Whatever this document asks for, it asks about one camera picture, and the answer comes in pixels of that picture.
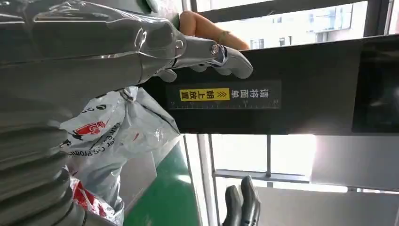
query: red printed logo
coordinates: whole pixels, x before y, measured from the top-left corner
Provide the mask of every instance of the red printed logo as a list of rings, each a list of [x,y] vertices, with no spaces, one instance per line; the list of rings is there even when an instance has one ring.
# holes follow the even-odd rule
[[[79,129],[75,129],[73,131],[74,134],[72,136],[76,139],[82,140],[82,136],[86,134],[98,134],[100,133],[100,129],[105,128],[106,123],[103,121],[94,122],[91,124],[84,125]]]

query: white plastic bag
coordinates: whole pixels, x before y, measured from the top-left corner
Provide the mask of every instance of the white plastic bag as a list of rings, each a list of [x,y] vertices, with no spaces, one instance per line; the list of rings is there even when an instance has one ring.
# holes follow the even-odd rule
[[[77,117],[61,124],[68,169],[85,189],[114,208],[123,225],[120,171],[131,158],[161,149],[179,136],[174,119],[143,89],[129,87],[92,99]]]

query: robotic hand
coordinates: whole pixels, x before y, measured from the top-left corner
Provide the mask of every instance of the robotic hand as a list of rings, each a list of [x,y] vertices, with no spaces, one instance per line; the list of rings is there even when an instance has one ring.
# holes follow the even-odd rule
[[[0,2],[0,37],[0,225],[113,225],[72,203],[54,148],[88,100],[180,67],[252,73],[238,51],[165,19],[80,0]]]

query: bracelet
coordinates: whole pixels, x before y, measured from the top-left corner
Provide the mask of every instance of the bracelet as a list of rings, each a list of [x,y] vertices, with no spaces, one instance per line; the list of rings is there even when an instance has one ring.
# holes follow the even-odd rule
[[[217,43],[223,45],[223,41],[226,38],[226,35],[228,35],[230,32],[229,31],[223,31],[220,36],[219,36],[219,41]]]

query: red object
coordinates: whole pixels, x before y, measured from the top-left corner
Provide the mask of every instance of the red object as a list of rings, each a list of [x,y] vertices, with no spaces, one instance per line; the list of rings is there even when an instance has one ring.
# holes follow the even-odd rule
[[[82,182],[77,179],[72,180],[73,199],[85,210],[93,212],[101,217],[107,218],[102,202],[92,193],[86,190]]]
[[[106,123],[103,121],[94,122],[91,124],[84,125],[79,129],[74,130],[73,132],[77,135],[86,135],[86,134],[98,134],[100,132],[100,128],[105,128]]]

